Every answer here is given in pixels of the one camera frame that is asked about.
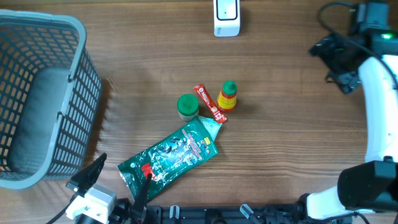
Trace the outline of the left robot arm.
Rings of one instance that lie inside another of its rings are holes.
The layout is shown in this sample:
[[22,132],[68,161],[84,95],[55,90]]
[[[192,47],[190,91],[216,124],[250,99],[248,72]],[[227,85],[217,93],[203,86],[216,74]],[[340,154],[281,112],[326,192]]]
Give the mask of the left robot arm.
[[128,198],[117,198],[116,192],[96,183],[106,158],[107,154],[103,153],[67,182],[66,187],[75,193],[65,210],[67,217],[76,223],[143,223],[152,173],[144,175],[145,182],[131,203]]

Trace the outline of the green snack bag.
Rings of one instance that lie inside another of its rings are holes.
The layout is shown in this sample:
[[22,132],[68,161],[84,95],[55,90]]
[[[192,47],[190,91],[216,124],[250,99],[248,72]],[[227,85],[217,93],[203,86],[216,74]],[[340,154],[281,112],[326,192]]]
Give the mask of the green snack bag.
[[152,173],[148,199],[152,200],[182,175],[218,155],[215,141],[200,122],[193,118],[181,128],[118,165],[121,177],[133,197],[137,197]]

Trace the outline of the red coffee stick sachet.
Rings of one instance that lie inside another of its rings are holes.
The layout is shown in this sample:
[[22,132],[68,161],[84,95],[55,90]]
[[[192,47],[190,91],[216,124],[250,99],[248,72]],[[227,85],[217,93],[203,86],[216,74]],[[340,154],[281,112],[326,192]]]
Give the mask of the red coffee stick sachet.
[[212,113],[214,120],[218,124],[223,124],[225,121],[227,121],[227,117],[218,109],[218,107],[216,106],[214,101],[211,99],[210,95],[208,94],[208,92],[203,84],[199,84],[199,85],[195,86],[193,89],[200,96],[200,98],[204,101],[207,108]]

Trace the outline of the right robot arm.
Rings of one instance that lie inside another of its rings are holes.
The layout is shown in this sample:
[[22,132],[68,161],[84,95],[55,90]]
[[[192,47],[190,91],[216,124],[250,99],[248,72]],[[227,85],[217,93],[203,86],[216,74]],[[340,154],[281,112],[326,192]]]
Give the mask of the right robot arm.
[[397,211],[397,39],[377,29],[359,39],[332,33],[310,49],[343,93],[362,86],[367,148],[364,163],[343,170],[334,187],[301,198],[301,220]]

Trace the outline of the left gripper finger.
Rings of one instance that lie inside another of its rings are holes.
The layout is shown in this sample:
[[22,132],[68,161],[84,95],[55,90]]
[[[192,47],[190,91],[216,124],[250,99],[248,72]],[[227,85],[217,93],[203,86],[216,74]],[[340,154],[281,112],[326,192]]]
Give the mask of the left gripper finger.
[[89,166],[73,175],[67,182],[66,188],[73,190],[77,195],[84,196],[98,180],[106,158],[107,154],[102,153]]
[[152,174],[148,173],[146,175],[146,181],[142,185],[142,188],[135,198],[135,202],[132,206],[132,213],[135,215],[142,215],[144,212],[144,208],[147,205],[147,200],[148,200],[148,192],[149,192],[149,187],[150,183],[152,181]]

